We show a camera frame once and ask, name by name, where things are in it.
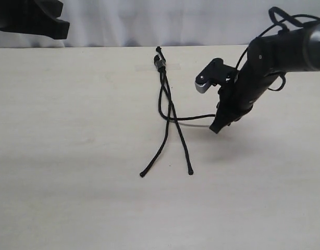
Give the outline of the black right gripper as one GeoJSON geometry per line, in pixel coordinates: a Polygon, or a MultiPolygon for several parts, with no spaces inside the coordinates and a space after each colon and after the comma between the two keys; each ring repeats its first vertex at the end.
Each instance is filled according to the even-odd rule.
{"type": "Polygon", "coordinates": [[[210,130],[218,134],[221,129],[239,121],[252,110],[254,103],[274,82],[274,75],[259,75],[246,62],[236,81],[220,95],[220,103],[210,130]]]}

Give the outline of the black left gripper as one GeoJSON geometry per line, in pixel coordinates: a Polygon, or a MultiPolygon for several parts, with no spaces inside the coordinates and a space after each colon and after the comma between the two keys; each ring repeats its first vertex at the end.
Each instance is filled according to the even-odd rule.
{"type": "Polygon", "coordinates": [[[0,31],[40,33],[54,40],[67,38],[70,23],[60,20],[61,1],[0,1],[0,31]]]}

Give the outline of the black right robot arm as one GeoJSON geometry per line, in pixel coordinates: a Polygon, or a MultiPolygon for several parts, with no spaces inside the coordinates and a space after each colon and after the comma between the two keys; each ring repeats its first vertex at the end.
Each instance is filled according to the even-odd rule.
{"type": "Polygon", "coordinates": [[[218,133],[249,113],[254,103],[289,72],[320,71],[320,24],[255,38],[243,67],[222,86],[210,129],[218,133]]]}

